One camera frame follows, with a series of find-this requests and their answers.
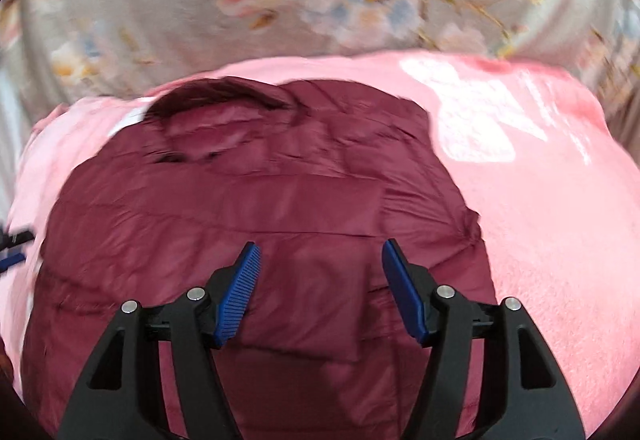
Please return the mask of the maroon puffer jacket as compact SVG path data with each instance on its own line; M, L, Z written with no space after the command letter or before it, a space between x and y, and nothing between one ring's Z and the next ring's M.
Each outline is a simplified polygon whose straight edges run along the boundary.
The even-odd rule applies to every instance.
M252 241L258 282L216 356L244 437L397 438L428 354L388 289L385 241L496 299L478 216L430 130L410 100L348 81L206 79L161 97L52 208L22 353L29 411L56 431L124 301L173 301Z

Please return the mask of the grey floral bed sheet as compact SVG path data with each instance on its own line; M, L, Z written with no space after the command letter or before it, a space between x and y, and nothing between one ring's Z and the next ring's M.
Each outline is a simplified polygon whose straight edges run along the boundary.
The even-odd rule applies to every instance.
M639 0L1 0L1 136L230 62L413 46L566 68L638 137Z

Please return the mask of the pink fleece blanket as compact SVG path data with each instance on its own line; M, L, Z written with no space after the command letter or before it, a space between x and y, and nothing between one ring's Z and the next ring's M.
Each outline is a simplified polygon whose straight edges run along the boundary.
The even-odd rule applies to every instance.
M418 51L251 60L137 100L80 100L41 120L9 216L12 231L28 227L35 240L1 283L1 369L25 405L22 353L40 251L68 177L175 88L224 78L356 82L426 111L434 152L478 216L491 303L524 303L561 366L585 432L598 430L639 366L638 168L608 133L596 100L566 72Z

